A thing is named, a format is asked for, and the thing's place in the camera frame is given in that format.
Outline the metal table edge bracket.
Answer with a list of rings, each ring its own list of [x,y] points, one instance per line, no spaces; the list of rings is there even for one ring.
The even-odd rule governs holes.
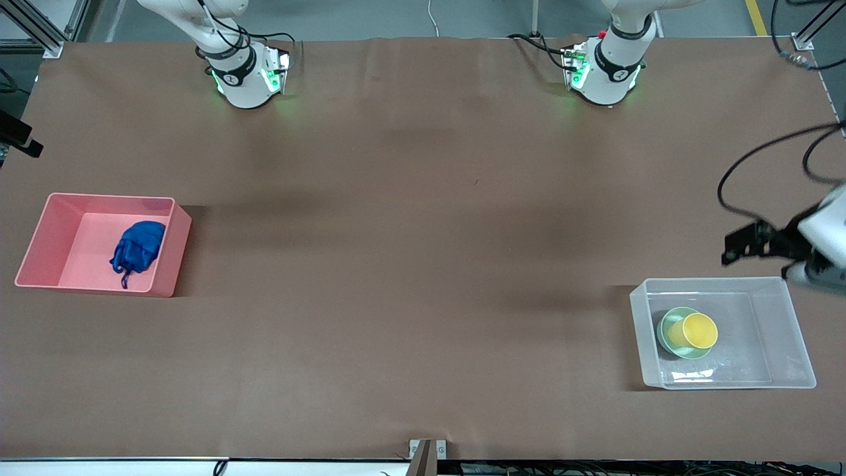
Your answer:
[[[438,476],[439,461],[447,460],[447,440],[413,439],[405,476]]]

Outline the clear plastic box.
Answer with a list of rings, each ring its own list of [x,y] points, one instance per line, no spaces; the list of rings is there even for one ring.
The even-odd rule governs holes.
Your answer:
[[[782,278],[647,278],[629,300],[647,386],[667,391],[816,386]],[[716,323],[717,343],[704,358],[677,358],[658,342],[656,325],[675,307],[694,308]]]

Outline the blue cloth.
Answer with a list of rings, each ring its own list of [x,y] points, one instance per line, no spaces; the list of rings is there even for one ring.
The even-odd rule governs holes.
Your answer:
[[[122,289],[129,289],[130,274],[145,272],[157,259],[166,229],[161,222],[139,221],[123,232],[110,259],[112,270],[121,275]]]

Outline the pink plastic box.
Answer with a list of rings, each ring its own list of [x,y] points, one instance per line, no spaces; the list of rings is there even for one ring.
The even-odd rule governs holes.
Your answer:
[[[123,287],[110,260],[124,232],[142,221],[164,225],[158,257]],[[40,214],[15,286],[79,294],[169,298],[192,219],[173,198],[52,193]]]

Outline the right arm base connector plate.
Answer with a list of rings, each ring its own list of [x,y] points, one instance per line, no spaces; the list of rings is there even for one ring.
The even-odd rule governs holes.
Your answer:
[[[289,51],[265,46],[262,77],[272,95],[283,93],[290,65],[291,54]]]

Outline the light green bowl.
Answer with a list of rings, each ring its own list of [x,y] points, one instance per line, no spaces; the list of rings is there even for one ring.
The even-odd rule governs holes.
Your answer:
[[[675,323],[681,322],[689,315],[696,313],[698,313],[698,311],[691,307],[675,307],[669,309],[656,325],[656,338],[661,344],[661,347],[666,352],[676,356],[676,358],[698,360],[700,358],[704,358],[704,356],[711,351],[711,347],[697,348],[692,346],[681,346],[680,344],[672,343],[671,340],[669,340],[669,329]]]

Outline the brown table cover sheet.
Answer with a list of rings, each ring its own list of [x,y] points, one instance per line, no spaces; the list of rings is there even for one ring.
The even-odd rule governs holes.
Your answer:
[[[817,386],[655,391],[629,292],[721,266],[715,190],[833,120],[762,38],[661,39],[619,106],[513,40],[312,42],[226,103],[182,43],[70,44],[0,168],[0,457],[846,459],[846,299],[791,290]],[[13,280],[54,192],[165,196],[175,296]]]

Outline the left arm base connector plate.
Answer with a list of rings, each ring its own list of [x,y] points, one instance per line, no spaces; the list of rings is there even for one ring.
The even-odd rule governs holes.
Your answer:
[[[588,44],[586,42],[561,50],[563,75],[571,91],[582,91],[590,72]]]

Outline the aluminium frame profile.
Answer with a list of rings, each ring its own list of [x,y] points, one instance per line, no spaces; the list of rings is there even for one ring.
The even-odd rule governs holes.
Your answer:
[[[59,58],[81,37],[93,0],[0,0],[0,52],[41,52]]]
[[[821,9],[808,21],[804,27],[791,34],[792,45],[797,51],[806,52],[814,49],[814,37],[825,27],[838,13],[846,8],[846,0],[785,0],[791,7],[810,7],[821,5]]]

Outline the yellow cup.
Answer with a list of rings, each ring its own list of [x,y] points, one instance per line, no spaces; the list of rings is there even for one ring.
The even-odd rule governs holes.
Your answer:
[[[666,330],[666,339],[677,348],[710,349],[718,340],[716,323],[703,313],[690,313],[675,320]]]

